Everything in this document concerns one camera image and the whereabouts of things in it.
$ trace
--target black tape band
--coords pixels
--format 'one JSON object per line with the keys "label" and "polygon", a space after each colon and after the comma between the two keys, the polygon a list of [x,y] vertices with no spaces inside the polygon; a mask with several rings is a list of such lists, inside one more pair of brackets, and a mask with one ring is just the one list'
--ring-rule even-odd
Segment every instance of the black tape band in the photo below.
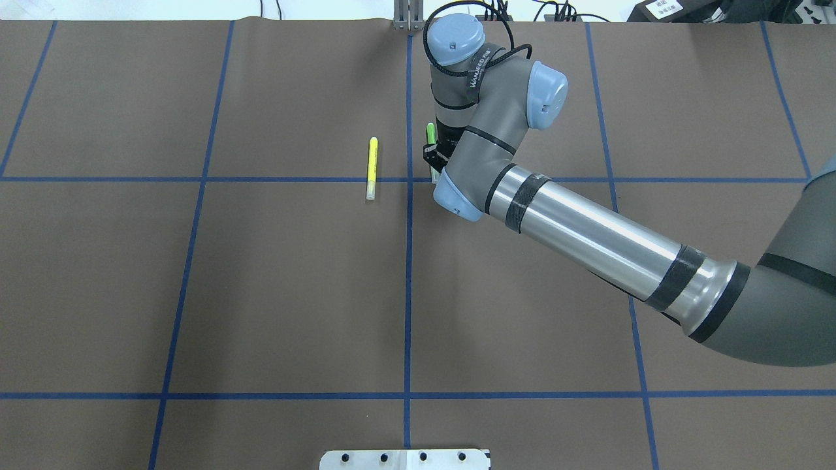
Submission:
{"label": "black tape band", "polygon": [[499,182],[505,177],[505,174],[508,173],[513,167],[517,166],[516,163],[508,163],[505,168],[502,168],[502,171],[499,172],[499,176],[497,179],[493,180],[493,184],[491,185],[491,190],[487,192],[487,199],[485,199],[485,213],[487,215],[491,215],[491,200],[493,199],[493,193],[499,187]]}
{"label": "black tape band", "polygon": [[440,107],[444,108],[445,110],[460,111],[460,110],[466,110],[467,108],[471,108],[471,107],[473,107],[473,106],[476,106],[476,103],[468,103],[468,104],[463,105],[463,106],[451,106],[451,105],[447,105],[447,104],[445,104],[445,103],[441,103],[441,102],[438,100],[438,98],[436,98],[436,96],[435,96],[435,95],[433,95],[433,96],[432,96],[432,99],[434,99],[434,100],[436,101],[436,103],[438,103],[438,105],[439,105]]}
{"label": "black tape band", "polygon": [[528,178],[522,182],[514,198],[511,200],[511,205],[508,206],[508,212],[505,212],[505,227],[510,228],[514,232],[520,232],[520,226],[523,224],[523,216],[528,210],[528,204],[540,191],[544,184],[551,181],[548,176],[539,173],[532,173]]}
{"label": "black tape band", "polygon": [[816,289],[822,289],[830,295],[836,295],[836,276],[819,271],[807,264],[776,254],[764,253],[757,265],[786,274]]}
{"label": "black tape band", "polygon": [[495,146],[501,147],[504,151],[510,153],[511,155],[517,153],[517,149],[511,147],[506,141],[504,141],[504,140],[500,139],[499,137],[496,137],[492,134],[488,134],[487,132],[485,132],[482,129],[479,129],[479,128],[473,127],[472,125],[469,125],[468,127],[465,127],[465,130],[480,136],[482,139],[488,140],[489,142],[491,142]]}
{"label": "black tape band", "polygon": [[479,102],[479,90],[482,89],[482,81],[485,79],[487,63],[493,56],[502,50],[494,43],[484,43],[471,58],[470,69],[467,70],[467,82],[465,96],[471,103]]}
{"label": "black tape band", "polygon": [[645,304],[656,311],[664,311],[682,294],[685,287],[696,275],[697,269],[706,260],[706,255],[687,245],[682,245],[676,259],[668,268],[659,287],[645,300]]}
{"label": "black tape band", "polygon": [[436,117],[436,128],[438,130],[438,144],[436,151],[446,158],[453,156],[453,151],[459,145],[461,135],[464,134],[464,127],[450,127],[439,121]]}
{"label": "black tape band", "polygon": [[702,324],[694,330],[688,337],[697,343],[701,343],[711,337],[720,324],[726,319],[729,310],[734,307],[737,298],[740,297],[740,292],[746,287],[746,281],[749,279],[749,267],[746,264],[738,263],[734,268],[734,273],[731,274],[729,284],[723,289],[720,298],[711,312],[708,312],[706,319],[702,320]]}

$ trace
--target grid line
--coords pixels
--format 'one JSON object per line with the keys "label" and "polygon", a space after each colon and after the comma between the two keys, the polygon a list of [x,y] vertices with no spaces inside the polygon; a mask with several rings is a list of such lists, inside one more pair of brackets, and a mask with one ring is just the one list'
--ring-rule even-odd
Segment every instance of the grid line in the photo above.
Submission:
{"label": "grid line", "polygon": [[[557,183],[803,183],[808,178],[782,177],[690,177],[690,176],[551,176]],[[0,176],[0,182],[201,182],[202,176]],[[274,182],[274,183],[366,183],[362,176],[207,176],[206,182]],[[384,176],[378,183],[429,183],[429,177]]]}
{"label": "grid line", "polygon": [[804,174],[810,179],[810,165],[807,163],[807,156],[804,154],[804,147],[801,145],[801,138],[798,137],[798,130],[795,127],[795,120],[793,113],[789,110],[787,97],[783,93],[781,86],[781,77],[778,75],[778,68],[775,65],[775,56],[772,55],[772,45],[769,43],[769,33],[767,33],[767,24],[761,20],[761,34],[763,35],[763,45],[767,48],[767,57],[769,58],[769,66],[772,68],[772,77],[775,79],[775,88],[778,91],[778,97],[781,98],[781,105],[784,108],[784,114],[787,115],[787,122],[789,129],[793,132],[793,140],[795,140],[795,147],[798,149],[798,156],[801,158],[801,164],[804,167]]}
{"label": "grid line", "polygon": [[29,100],[32,98],[32,93],[35,91],[35,85],[38,82],[38,76],[40,76],[41,74],[43,62],[47,58],[47,52],[49,52],[49,45],[52,43],[53,36],[55,36],[55,29],[57,27],[58,21],[53,21],[52,27],[49,29],[49,34],[47,35],[47,40],[43,44],[43,50],[41,51],[40,59],[38,59],[38,65],[35,67],[35,73],[32,74],[32,80],[29,81],[29,88],[26,89],[26,95],[23,97],[23,103],[20,105],[18,119],[14,121],[14,128],[12,129],[12,134],[8,137],[8,145],[6,145],[6,151],[5,153],[3,153],[3,161],[0,161],[0,176],[3,176],[3,173],[6,171],[8,159],[12,155],[14,141],[18,138],[20,125],[23,123],[23,117],[26,115],[26,109],[29,107]]}
{"label": "grid line", "polygon": [[166,361],[166,375],[163,379],[162,393],[160,398],[160,407],[157,411],[156,425],[154,427],[154,439],[151,443],[150,456],[148,458],[148,469],[154,470],[156,467],[157,452],[160,449],[160,436],[162,434],[163,421],[166,417],[166,403],[168,390],[171,385],[171,371],[174,368],[174,357],[177,349],[177,339],[180,335],[180,325],[183,318],[183,307],[186,304],[186,289],[189,284],[189,276],[191,274],[191,260],[194,257],[195,241],[197,239],[197,229],[200,225],[201,210],[203,208],[203,197],[206,194],[206,180],[209,175],[209,164],[212,161],[212,145],[215,140],[215,129],[217,127],[217,116],[221,111],[221,99],[223,97],[223,84],[227,77],[227,63],[229,61],[229,51],[232,47],[232,34],[235,31],[235,22],[229,22],[229,29],[227,31],[227,43],[224,48],[223,61],[221,64],[221,76],[218,79],[217,94],[215,96],[215,108],[212,111],[212,124],[209,128],[209,137],[206,141],[206,155],[203,159],[203,172],[201,174],[201,186],[197,192],[197,203],[195,204],[195,215],[191,222],[191,234],[189,235],[189,247],[186,251],[186,265],[183,268],[183,279],[180,286],[180,298],[177,300],[177,311],[174,317],[174,327],[171,331],[171,343],[168,350],[168,360]]}
{"label": "grid line", "polygon": [[404,449],[412,447],[412,34],[406,36],[406,282],[404,307]]}
{"label": "grid line", "polygon": [[[607,400],[642,398],[642,391],[411,391],[411,400]],[[404,400],[401,391],[357,392],[172,392],[168,401],[328,401],[328,400]],[[741,389],[741,390],[660,390],[647,391],[649,398],[763,398],[770,396],[836,397],[836,389]],[[0,400],[160,400],[162,393],[97,391],[7,391]]]}
{"label": "grid line", "polygon": [[[589,49],[589,67],[592,69],[592,85],[595,91],[595,104],[598,107],[598,123],[601,129],[601,144],[604,148],[604,161],[607,165],[607,177],[609,183],[609,197],[612,201],[613,211],[619,211],[618,193],[615,189],[615,175],[613,173],[613,162],[609,156],[609,142],[607,140],[607,126],[604,119],[604,104],[601,100],[601,88],[598,81],[598,68],[595,66],[595,52],[592,43],[592,29],[589,23],[584,23],[586,29],[586,42]],[[647,394],[647,379],[645,377],[645,361],[641,353],[641,338],[639,336],[639,323],[635,318],[633,298],[628,297],[630,302],[630,323],[633,330],[633,348],[635,350],[635,362],[639,371],[639,384],[641,387],[641,401],[645,409],[645,426],[647,428],[647,442],[650,447],[650,462],[654,470],[659,470],[659,457],[656,451],[656,439],[653,430],[653,413],[650,410],[650,398]]]}

